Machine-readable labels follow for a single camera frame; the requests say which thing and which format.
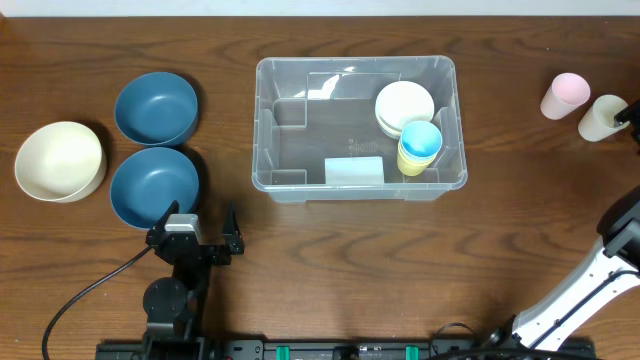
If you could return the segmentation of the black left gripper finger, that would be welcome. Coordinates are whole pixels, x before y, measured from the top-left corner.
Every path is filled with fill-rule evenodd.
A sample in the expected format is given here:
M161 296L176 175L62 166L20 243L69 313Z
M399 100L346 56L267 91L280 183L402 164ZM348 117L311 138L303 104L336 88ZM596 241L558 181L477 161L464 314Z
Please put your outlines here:
M160 219L148 230L146 234L147 245L161 245L164 242L166 233L165 225L169 220L169 217L178 212L179 203L177 200L174 200Z
M245 243L237 222L236 206L234 203L229 205L222 228L222 237L224 238L225 245L231 254L244 253Z

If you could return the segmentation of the cream plastic cup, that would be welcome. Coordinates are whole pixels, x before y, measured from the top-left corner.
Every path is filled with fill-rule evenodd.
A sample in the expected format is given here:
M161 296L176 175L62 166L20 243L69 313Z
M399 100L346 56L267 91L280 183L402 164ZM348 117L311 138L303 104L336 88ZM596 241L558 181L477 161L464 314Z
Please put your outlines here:
M625 129L628 122L617 123L614 117L627 106L628 103L618 96L600 96L580 120L580 136L587 141L597 142Z

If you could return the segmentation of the blue bowl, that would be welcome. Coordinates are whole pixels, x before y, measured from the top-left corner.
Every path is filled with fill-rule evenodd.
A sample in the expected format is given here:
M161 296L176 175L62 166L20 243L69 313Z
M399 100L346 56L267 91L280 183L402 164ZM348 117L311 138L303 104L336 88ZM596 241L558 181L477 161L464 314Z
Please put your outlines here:
M198 95L185 78L151 72L128 83L117 97L114 120L129 140L144 146L185 143L199 119Z
M200 177L182 152L155 147L136 152L116 170L110 201L126 224L151 228L176 201L179 213L191 212L198 200Z

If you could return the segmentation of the pink plastic cup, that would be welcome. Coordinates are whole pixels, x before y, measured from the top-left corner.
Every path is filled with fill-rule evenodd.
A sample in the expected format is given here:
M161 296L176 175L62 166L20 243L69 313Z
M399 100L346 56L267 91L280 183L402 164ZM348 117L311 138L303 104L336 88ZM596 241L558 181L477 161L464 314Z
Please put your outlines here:
M557 75L540 103L541 113L548 119L559 120L586 103L591 96L589 83L575 73Z

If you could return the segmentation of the cream large bowl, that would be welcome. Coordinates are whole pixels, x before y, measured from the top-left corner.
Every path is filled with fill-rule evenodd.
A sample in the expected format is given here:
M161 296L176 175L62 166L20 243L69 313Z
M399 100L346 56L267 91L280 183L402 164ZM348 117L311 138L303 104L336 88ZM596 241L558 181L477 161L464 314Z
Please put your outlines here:
M35 131L21 145L14 163L14 175L24 193L55 203L89 196L106 172L107 156L96 133L71 121Z

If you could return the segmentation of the yellow plastic cup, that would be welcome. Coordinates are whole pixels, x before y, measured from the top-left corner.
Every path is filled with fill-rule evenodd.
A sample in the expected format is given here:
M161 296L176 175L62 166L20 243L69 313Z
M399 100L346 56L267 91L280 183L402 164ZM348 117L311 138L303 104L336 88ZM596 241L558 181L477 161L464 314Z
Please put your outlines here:
M421 174L434 160L436 156L421 158L410 154L401 142L398 143L397 166L405 176L417 176Z

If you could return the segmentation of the light blue plastic cup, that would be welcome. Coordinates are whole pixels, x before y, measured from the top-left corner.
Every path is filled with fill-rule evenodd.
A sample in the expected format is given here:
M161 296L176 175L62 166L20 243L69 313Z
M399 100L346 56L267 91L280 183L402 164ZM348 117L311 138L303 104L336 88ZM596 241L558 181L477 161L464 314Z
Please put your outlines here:
M441 150L441 130L429 121L414 121L402 131L399 152L414 162L432 161Z

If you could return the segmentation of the white small bowl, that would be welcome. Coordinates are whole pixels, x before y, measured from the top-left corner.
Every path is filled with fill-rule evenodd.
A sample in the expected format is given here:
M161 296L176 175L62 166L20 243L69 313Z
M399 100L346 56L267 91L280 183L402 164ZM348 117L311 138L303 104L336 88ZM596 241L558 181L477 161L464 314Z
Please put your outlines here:
M435 105L431 94L421 85L410 81L397 81L385 86L378 94L374 113L377 122L403 131L414 121L431 121Z

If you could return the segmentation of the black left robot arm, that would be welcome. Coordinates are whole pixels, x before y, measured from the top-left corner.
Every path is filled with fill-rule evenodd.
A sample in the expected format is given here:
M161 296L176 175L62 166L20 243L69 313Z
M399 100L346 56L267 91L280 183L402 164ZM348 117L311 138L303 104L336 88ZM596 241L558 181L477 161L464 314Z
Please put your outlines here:
M202 316L210 286L211 269L242 255L245 244L230 206L223 223L222 244L202 242L198 216L181 214L174 201L149 229L146 244L173 267L172 275L152 282L143 296L147 326L143 360L219 360L224 343L202 334Z

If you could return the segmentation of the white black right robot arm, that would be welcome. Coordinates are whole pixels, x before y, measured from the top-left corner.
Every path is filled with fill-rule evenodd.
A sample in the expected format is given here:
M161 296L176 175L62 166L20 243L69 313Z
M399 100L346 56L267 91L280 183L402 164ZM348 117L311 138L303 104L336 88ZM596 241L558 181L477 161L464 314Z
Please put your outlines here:
M555 351L591 316L639 285L639 189L616 201L599 221L587 257L549 295L513 320L511 337Z

